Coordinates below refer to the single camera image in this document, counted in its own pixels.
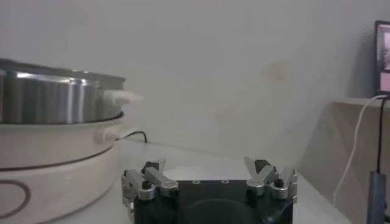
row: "stainless steel pot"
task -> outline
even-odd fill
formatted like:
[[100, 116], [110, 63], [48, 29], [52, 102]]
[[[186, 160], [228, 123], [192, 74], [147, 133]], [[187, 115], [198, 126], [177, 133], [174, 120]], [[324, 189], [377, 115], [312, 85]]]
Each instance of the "stainless steel pot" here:
[[123, 91], [125, 79], [0, 59], [0, 123], [77, 124], [121, 115], [141, 99]]

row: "white pot handle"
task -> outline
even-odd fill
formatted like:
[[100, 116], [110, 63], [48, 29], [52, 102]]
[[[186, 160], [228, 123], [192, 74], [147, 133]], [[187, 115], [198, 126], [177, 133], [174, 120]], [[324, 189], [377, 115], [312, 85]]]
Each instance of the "white pot handle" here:
[[114, 106], [121, 106], [123, 104], [136, 103], [143, 100], [143, 96], [135, 93], [108, 89], [103, 92], [103, 100], [112, 103]]
[[116, 141], [128, 137], [128, 135], [141, 131], [138, 127], [129, 127], [125, 124], [117, 124], [103, 129], [100, 132], [101, 141]]

